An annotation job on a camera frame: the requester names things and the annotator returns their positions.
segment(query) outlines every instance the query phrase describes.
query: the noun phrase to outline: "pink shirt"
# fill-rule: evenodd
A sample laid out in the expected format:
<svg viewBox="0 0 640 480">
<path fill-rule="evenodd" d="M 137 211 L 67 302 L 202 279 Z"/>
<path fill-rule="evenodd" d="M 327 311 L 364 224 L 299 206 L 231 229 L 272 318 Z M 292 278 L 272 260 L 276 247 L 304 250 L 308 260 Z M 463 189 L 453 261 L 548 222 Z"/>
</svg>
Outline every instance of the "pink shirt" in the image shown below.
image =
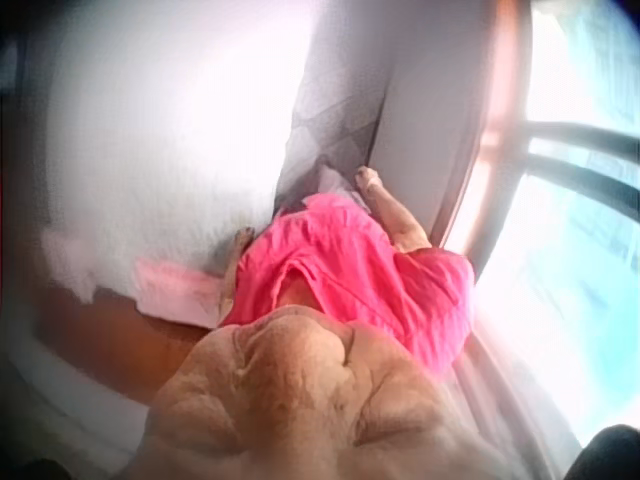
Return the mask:
<svg viewBox="0 0 640 480">
<path fill-rule="evenodd" d="M 439 248 L 398 252 L 382 227 L 344 197 L 317 194 L 306 205 L 276 218 L 242 257 L 241 300 L 223 325 L 273 311 L 283 280 L 297 270 L 327 315 L 383 329 L 434 373 L 449 367 L 471 328 L 468 260 Z"/>
</svg>

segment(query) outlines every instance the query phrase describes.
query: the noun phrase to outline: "pink towel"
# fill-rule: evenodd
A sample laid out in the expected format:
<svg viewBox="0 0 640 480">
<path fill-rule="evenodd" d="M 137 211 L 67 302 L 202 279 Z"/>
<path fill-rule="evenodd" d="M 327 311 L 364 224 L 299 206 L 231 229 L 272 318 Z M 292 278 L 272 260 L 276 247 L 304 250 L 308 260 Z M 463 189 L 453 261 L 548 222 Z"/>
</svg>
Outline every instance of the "pink towel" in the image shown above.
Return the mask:
<svg viewBox="0 0 640 480">
<path fill-rule="evenodd" d="M 136 301 L 141 313 L 213 329 L 220 323 L 222 279 L 169 262 L 136 262 Z"/>
</svg>

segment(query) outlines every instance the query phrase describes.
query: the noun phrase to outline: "wall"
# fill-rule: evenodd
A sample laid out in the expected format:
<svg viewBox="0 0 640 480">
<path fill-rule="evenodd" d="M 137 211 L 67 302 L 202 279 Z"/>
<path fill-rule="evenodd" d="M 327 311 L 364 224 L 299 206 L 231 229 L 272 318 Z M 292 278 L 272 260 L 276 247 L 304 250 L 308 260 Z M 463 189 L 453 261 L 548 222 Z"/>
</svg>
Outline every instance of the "wall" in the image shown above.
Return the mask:
<svg viewBox="0 0 640 480">
<path fill-rule="evenodd" d="M 387 90 L 369 164 L 427 232 L 477 131 L 492 5 L 421 5 Z"/>
</svg>

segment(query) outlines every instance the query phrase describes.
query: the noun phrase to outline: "window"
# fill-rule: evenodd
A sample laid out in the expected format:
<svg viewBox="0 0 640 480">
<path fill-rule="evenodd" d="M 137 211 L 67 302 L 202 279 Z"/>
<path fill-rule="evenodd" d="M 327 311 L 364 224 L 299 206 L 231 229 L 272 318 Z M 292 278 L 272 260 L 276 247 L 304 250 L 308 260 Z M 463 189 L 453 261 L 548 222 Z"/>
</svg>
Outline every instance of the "window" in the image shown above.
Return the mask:
<svg viewBox="0 0 640 480">
<path fill-rule="evenodd" d="M 532 28 L 511 203 L 489 189 L 469 251 L 491 329 L 586 444 L 640 427 L 640 36 L 605 0 L 534 3 Z"/>
<path fill-rule="evenodd" d="M 615 210 L 526 175 L 478 281 L 492 330 L 583 443 L 638 420 L 638 234 Z"/>
</svg>

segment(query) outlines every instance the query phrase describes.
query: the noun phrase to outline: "fingers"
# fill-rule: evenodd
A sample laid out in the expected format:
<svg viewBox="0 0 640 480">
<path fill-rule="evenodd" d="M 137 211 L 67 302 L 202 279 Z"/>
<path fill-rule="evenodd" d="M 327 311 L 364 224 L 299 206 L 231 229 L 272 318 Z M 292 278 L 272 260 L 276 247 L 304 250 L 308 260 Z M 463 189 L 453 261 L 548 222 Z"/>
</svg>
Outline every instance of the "fingers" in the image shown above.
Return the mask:
<svg viewBox="0 0 640 480">
<path fill-rule="evenodd" d="M 358 169 L 355 180 L 360 193 L 362 193 L 363 195 L 367 193 L 367 190 L 369 189 L 369 187 L 371 187 L 371 185 L 382 185 L 382 180 L 380 180 L 378 172 L 373 168 L 365 166 L 362 166 Z"/>
</svg>

